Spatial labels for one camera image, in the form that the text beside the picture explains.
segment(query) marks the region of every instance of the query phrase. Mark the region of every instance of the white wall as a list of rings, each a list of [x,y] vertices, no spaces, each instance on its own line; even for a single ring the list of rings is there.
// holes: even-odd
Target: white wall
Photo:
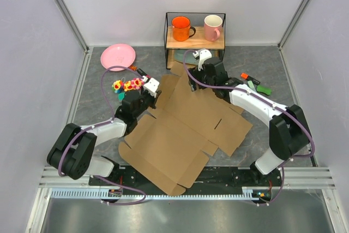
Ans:
[[[0,0],[0,225],[24,232],[83,59],[54,0]]]
[[[349,214],[349,0],[312,0],[284,48],[300,104]]]
[[[227,45],[276,44],[301,0],[65,0],[89,45],[163,45],[167,11],[227,13]]]

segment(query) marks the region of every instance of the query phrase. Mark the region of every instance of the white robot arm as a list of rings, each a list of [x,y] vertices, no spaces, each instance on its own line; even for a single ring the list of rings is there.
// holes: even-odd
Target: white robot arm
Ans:
[[[113,119],[89,126],[67,124],[47,156],[48,164],[59,170],[59,164],[62,162],[61,172],[74,180],[84,174],[108,177],[114,163],[104,157],[93,156],[94,148],[105,141],[128,135],[136,127],[140,114],[149,106],[155,109],[161,94],[161,91],[158,91],[159,82],[145,75],[143,81],[145,84],[141,92],[126,92]]]
[[[309,131],[303,111],[299,106],[287,107],[275,103],[251,90],[242,81],[228,77],[223,62],[219,58],[212,57],[208,50],[196,51],[193,55],[194,57],[200,56],[200,60],[197,67],[189,69],[192,77],[200,83],[213,87],[218,98],[242,107],[269,128],[270,148],[250,167],[255,170],[257,179],[271,173],[309,143],[308,138],[299,127],[282,112],[276,110],[279,108],[292,114]],[[94,147],[110,139],[129,134],[137,125],[137,117],[149,106],[155,108],[155,103],[161,93],[158,91],[159,82],[153,78],[146,79],[146,77],[145,82],[141,93],[138,91],[126,93],[122,105],[116,111],[115,118],[110,119],[106,125],[101,123],[81,127],[72,123],[66,125],[47,156],[47,162],[58,168],[69,142],[81,130],[89,128],[89,131],[83,133],[75,141],[74,145],[79,143],[77,148],[69,149],[62,165],[62,172],[75,180],[84,174],[108,177],[114,168],[114,163],[104,157],[94,157]],[[206,88],[197,85],[191,78],[189,83],[193,91],[197,88]],[[234,90],[220,89],[220,86],[233,87]]]
[[[200,57],[198,66],[189,69],[188,72],[198,82],[206,85],[197,85],[193,79],[189,78],[193,91],[197,87],[199,89],[212,87],[218,98],[242,107],[260,119],[269,128],[270,148],[251,165],[251,168],[255,169],[260,176],[265,176],[272,172],[309,143],[308,138],[301,129],[285,114],[276,110],[278,108],[287,111],[309,132],[303,110],[299,106],[287,107],[275,103],[253,91],[240,80],[228,77],[223,62],[217,57],[212,57],[211,53],[206,49],[195,51],[193,56],[195,58]],[[234,89],[220,89],[219,87],[222,86]]]

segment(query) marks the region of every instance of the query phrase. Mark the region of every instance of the mug handle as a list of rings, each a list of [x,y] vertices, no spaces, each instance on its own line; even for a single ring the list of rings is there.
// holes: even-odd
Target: mug handle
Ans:
[[[195,35],[195,33],[196,33],[196,29],[195,29],[195,27],[190,27],[190,29],[189,29],[189,30],[191,30],[191,29],[194,31],[194,33],[193,33],[192,35],[190,35],[190,36],[189,36],[189,38],[191,38],[191,37],[192,37],[193,35]]]
[[[215,37],[214,39],[212,39],[212,41],[216,41],[216,40],[219,39],[219,37],[220,37],[220,32],[219,32],[218,28],[215,28],[215,29],[214,29],[214,32],[216,32],[217,37]]]

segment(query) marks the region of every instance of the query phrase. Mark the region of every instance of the cardboard flap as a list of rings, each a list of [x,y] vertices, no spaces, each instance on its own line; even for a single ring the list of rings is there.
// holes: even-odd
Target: cardboard flap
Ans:
[[[229,157],[244,141],[246,134],[252,127],[252,124],[237,113],[235,118],[223,118],[216,127],[213,141],[219,145],[219,148]]]
[[[182,76],[164,110],[199,134],[206,135],[215,128],[221,119],[215,108],[220,106],[216,99],[208,98],[202,90],[192,92],[188,77]]]
[[[119,154],[127,163],[144,175],[144,177],[152,181],[167,195],[178,196],[185,192],[185,188],[179,186],[176,182],[160,172],[142,156],[129,148],[124,142],[119,144]]]
[[[195,67],[195,65],[186,65],[188,68],[193,68]],[[176,62],[173,64],[172,68],[171,68],[171,73],[174,73],[178,76],[183,76],[185,74],[185,70],[183,67],[182,63]],[[212,91],[212,89],[210,88],[206,88],[204,90],[202,90],[202,92],[205,93],[205,95],[207,95],[208,97],[211,98],[217,98],[214,94],[214,92]],[[232,110],[234,110],[235,112],[237,112],[238,114],[241,115],[241,113],[244,111],[244,109],[242,109],[239,106],[234,106],[233,104],[228,103],[227,101],[223,100],[223,99],[218,99],[218,101],[223,105],[223,106],[228,106],[230,107]]]
[[[155,185],[173,195],[181,192],[173,183],[191,187],[209,158],[201,151],[202,145],[192,140],[195,138],[205,145],[202,136],[184,127],[172,116],[161,116],[155,120],[144,115],[134,131],[125,138],[129,146],[120,144],[119,153]]]
[[[161,90],[161,95],[158,98],[156,109],[148,108],[148,112],[151,113],[154,117],[158,117],[162,109],[167,104],[170,99],[173,91],[176,88],[177,82],[179,81],[179,77],[174,75],[163,75],[161,78],[159,90]]]
[[[188,166],[187,172],[185,172],[183,176],[178,180],[178,184],[183,185],[186,188],[190,188],[194,184],[197,177],[200,175],[203,167],[207,162],[208,157],[202,154],[202,152],[199,152]]]
[[[189,139],[193,146],[200,148],[210,156],[213,156],[213,154],[216,152],[218,148],[217,145],[208,141],[204,136],[194,131],[193,129],[191,129],[186,124],[179,121],[166,111],[163,111],[159,115],[159,117],[157,118],[157,123],[160,123],[164,126],[167,126],[168,128],[175,130],[176,133]]]
[[[144,115],[139,121],[130,134],[125,137],[125,141],[132,148],[137,145],[138,141],[142,139],[146,132],[148,132],[148,128],[151,127],[155,123],[156,119],[149,115]]]
[[[196,65],[186,64],[186,67],[194,68]],[[182,76],[185,73],[183,63],[174,62],[171,68],[171,73],[176,74],[177,76]]]

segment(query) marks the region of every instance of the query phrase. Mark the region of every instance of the gray floor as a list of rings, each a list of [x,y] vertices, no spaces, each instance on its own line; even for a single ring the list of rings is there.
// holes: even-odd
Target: gray floor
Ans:
[[[105,47],[93,49],[91,62],[83,85],[79,105],[74,122],[79,125],[93,124],[110,118],[110,111],[101,95],[100,77],[104,68],[100,64],[100,56]],[[142,68],[150,76],[160,80],[163,74],[169,71],[165,68],[163,47],[135,47],[135,65]],[[293,99],[282,65],[278,48],[276,46],[228,46],[224,57],[225,69],[229,76],[239,77],[242,72],[248,73],[272,89],[271,100],[292,105]],[[115,109],[119,105],[117,95],[111,91],[114,81],[125,77],[133,78],[133,74],[122,71],[109,73],[105,77],[104,87],[107,97]],[[211,166],[249,166],[262,155],[269,147],[267,127],[248,112],[243,112],[243,117],[253,124],[245,140],[237,148],[232,157],[228,157],[221,150],[210,158]],[[124,165],[126,162],[119,156],[118,144],[121,139],[110,140],[95,149],[96,154],[101,154]],[[309,159],[295,159],[287,166],[311,166]]]
[[[98,200],[51,199],[41,233],[331,233],[320,190],[283,190],[269,207],[229,200],[154,200],[112,207]]]

